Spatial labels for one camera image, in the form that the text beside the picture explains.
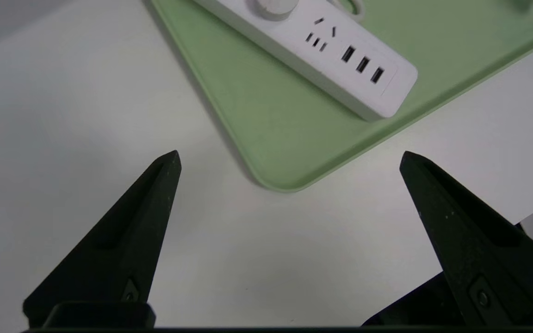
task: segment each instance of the socket slot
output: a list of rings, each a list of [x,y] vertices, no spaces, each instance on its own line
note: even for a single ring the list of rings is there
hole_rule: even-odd
[[[384,69],[382,67],[378,67],[376,69],[376,72],[372,76],[372,82],[375,84],[379,81],[379,78],[381,78],[381,75],[384,73]]]
[[[357,72],[363,73],[363,70],[366,68],[368,63],[370,63],[370,59],[368,57],[363,57],[363,59],[361,59],[361,62],[356,68]]]
[[[342,60],[344,62],[348,62],[349,59],[351,59],[351,56],[353,55],[353,52],[355,52],[355,47],[349,46],[347,50],[345,51],[345,54],[342,56]]]

